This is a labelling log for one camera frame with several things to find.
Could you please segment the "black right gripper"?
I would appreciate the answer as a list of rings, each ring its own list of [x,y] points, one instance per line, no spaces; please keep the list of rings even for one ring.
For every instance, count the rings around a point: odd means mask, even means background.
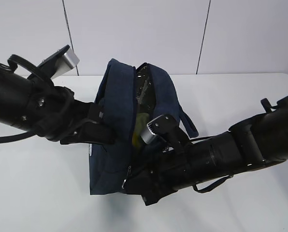
[[[161,198],[190,186],[190,146],[184,153],[174,150],[158,152],[132,167],[124,183],[124,192],[141,195],[145,206],[156,204]]]

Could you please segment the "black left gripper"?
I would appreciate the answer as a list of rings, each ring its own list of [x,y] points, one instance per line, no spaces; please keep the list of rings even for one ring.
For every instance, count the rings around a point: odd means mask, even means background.
[[[44,98],[45,108],[39,107],[40,118],[33,122],[32,132],[61,145],[99,144],[115,142],[115,133],[103,125],[103,108],[93,102],[74,98],[66,87],[55,87]]]

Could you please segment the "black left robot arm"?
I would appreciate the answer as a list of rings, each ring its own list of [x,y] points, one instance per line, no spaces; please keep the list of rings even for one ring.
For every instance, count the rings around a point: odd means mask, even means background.
[[[102,107],[75,99],[67,87],[0,69],[0,123],[22,130],[1,136],[0,144],[33,136],[62,145],[113,144],[115,134],[102,118]]]

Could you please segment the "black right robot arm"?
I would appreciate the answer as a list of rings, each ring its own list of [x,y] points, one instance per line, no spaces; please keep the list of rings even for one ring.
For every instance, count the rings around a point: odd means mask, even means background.
[[[150,121],[142,140],[156,139],[163,147],[128,170],[122,189],[140,195],[145,205],[192,187],[207,193],[236,174],[269,168],[288,160],[288,96],[271,105],[262,99],[264,113],[252,116],[215,136],[190,139],[170,114]]]

